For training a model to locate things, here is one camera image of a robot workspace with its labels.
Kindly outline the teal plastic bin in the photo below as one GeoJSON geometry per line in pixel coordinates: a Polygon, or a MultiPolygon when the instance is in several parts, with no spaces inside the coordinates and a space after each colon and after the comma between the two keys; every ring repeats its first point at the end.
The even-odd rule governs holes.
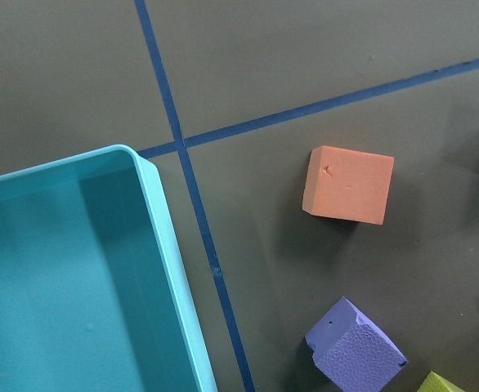
{"type": "Polygon", "coordinates": [[[153,163],[111,145],[0,176],[0,391],[216,388],[153,163]]]}

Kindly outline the purple foam block left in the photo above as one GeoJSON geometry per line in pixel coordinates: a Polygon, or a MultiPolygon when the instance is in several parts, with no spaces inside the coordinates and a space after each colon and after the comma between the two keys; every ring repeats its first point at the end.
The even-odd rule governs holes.
{"type": "Polygon", "coordinates": [[[344,296],[305,341],[315,366],[342,391],[380,391],[408,363],[392,340],[344,296]]]}

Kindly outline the orange foam block left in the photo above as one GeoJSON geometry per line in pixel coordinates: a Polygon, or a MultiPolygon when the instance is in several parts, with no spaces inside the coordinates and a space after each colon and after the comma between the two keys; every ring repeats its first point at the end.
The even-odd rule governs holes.
{"type": "Polygon", "coordinates": [[[311,151],[302,210],[320,217],[381,225],[394,158],[332,146],[311,151]]]}

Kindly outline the yellow foam block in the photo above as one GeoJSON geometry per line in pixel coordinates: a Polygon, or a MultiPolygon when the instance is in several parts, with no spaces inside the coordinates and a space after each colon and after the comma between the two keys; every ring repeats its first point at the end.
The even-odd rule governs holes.
{"type": "Polygon", "coordinates": [[[437,373],[430,371],[417,392],[464,392],[464,390],[437,373]]]}

